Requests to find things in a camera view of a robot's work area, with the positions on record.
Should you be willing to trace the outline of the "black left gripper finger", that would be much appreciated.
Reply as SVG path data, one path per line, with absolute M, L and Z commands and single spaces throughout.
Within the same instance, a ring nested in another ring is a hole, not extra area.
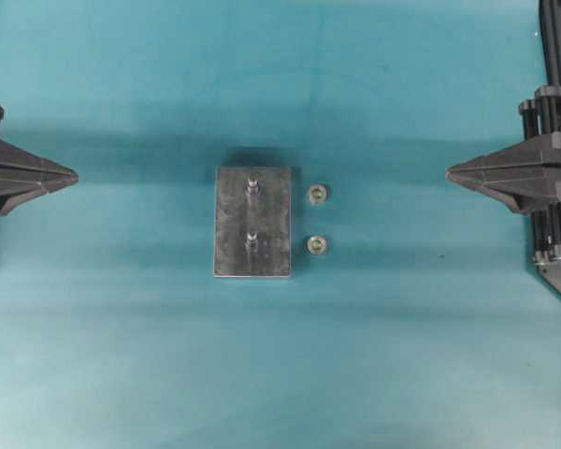
M 0 139 L 0 215 L 79 181 L 79 175 Z

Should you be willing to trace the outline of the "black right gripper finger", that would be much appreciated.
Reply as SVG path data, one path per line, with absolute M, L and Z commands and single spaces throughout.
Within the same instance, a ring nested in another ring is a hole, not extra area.
M 530 214 L 561 203 L 561 132 L 449 167 L 446 177 L 503 203 L 513 213 Z

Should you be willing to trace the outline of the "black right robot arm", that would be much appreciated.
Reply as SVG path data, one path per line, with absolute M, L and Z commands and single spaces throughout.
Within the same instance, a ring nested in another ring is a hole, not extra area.
M 539 87 L 518 111 L 523 141 L 449 167 L 446 178 L 528 215 L 534 262 L 561 264 L 561 86 Z

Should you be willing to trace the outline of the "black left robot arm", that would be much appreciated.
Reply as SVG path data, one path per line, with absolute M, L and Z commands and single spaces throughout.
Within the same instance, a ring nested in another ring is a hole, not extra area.
M 5 110 L 0 105 L 0 125 Z M 0 217 L 15 208 L 79 181 L 79 175 L 0 139 Z

